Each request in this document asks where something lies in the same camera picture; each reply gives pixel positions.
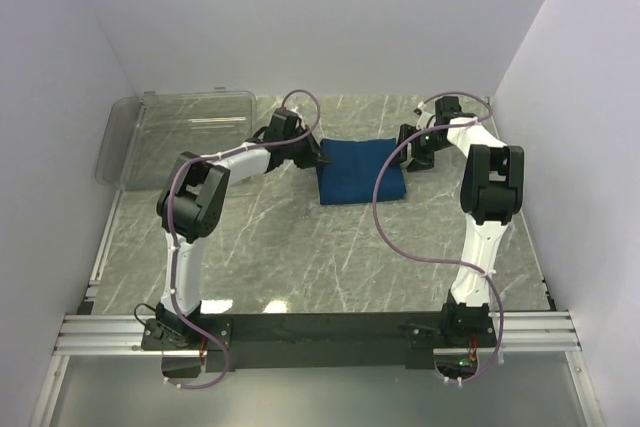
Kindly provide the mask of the blue printed t-shirt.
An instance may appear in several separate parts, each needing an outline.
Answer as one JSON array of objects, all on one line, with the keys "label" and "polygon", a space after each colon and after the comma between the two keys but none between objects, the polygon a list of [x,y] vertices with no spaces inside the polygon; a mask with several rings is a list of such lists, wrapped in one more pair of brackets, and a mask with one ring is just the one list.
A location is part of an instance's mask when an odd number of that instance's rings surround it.
[{"label": "blue printed t-shirt", "polygon": [[323,206],[370,203],[379,171],[396,148],[394,139],[347,141],[323,139],[330,163],[316,168]]}]

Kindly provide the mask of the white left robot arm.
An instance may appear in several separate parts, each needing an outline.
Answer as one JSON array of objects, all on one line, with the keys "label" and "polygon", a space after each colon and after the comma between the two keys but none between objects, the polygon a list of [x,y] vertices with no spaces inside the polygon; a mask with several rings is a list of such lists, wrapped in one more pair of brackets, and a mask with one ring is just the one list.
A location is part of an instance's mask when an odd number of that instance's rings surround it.
[{"label": "white left robot arm", "polygon": [[167,243],[167,266],[155,319],[176,348],[193,346],[204,333],[198,323],[204,243],[221,220],[228,188],[286,161],[299,169],[329,164],[314,128],[298,112],[278,108],[267,126],[237,147],[207,155],[185,151],[178,157],[156,204]]}]

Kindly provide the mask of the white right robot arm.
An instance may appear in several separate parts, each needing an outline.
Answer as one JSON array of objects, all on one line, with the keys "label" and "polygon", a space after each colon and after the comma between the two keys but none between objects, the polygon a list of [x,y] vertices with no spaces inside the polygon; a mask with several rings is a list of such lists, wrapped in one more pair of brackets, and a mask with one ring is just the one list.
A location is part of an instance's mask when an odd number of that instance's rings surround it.
[{"label": "white right robot arm", "polygon": [[412,126],[403,124],[398,143],[412,141],[396,156],[397,165],[419,172],[435,165],[435,153],[457,148],[466,164],[460,185],[460,206],[465,214],[463,265],[449,289],[441,311],[439,334],[444,342],[460,346],[471,338],[489,342],[490,284],[500,242],[523,203],[524,150],[491,134],[477,116],[462,110],[459,96],[433,97],[434,113],[419,115]]}]

